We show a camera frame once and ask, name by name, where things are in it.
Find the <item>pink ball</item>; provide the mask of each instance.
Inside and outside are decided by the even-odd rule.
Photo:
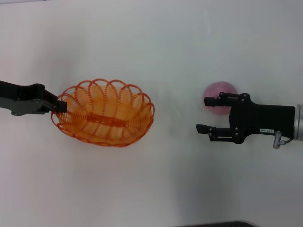
[[[223,82],[223,81],[215,82],[215,83],[209,85],[207,87],[207,89],[205,90],[205,92],[203,94],[203,99],[202,99],[203,105],[205,105],[204,104],[205,97],[217,98],[219,96],[220,92],[233,93],[233,94],[238,93],[236,88],[233,85],[231,85],[230,83]],[[229,106],[216,106],[216,107],[207,106],[206,108],[217,115],[227,115],[231,111],[231,107],[229,107]]]

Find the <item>orange basket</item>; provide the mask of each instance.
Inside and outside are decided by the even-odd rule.
[[[139,87],[117,79],[85,80],[66,89],[58,100],[67,103],[67,112],[52,112],[53,123],[68,136],[101,146],[135,143],[155,114],[151,99]]]

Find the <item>woven basket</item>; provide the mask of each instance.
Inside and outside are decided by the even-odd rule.
[[[116,79],[85,80],[58,99],[67,103],[67,113],[52,112],[53,123],[68,136],[101,146],[135,143],[146,134],[155,113],[139,87]]]

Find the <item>label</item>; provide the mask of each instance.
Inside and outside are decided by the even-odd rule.
[[[265,132],[265,133],[275,133],[274,130],[272,129],[260,129],[260,132]]]

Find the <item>black object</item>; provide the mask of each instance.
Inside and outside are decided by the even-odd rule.
[[[45,90],[42,84],[19,86],[0,81],[0,107],[11,110],[14,116],[67,111],[66,102]]]
[[[224,222],[217,224],[206,224],[206,225],[196,225],[196,226],[188,226],[188,227],[254,227],[248,223],[242,221],[233,221],[233,222]]]
[[[226,141],[241,144],[251,134],[280,135],[288,141],[277,139],[275,148],[294,138],[295,107],[278,105],[258,105],[251,101],[249,94],[229,94],[221,92],[218,98],[206,97],[206,106],[231,106],[230,128],[216,128],[197,124],[198,133],[208,134],[210,141]]]

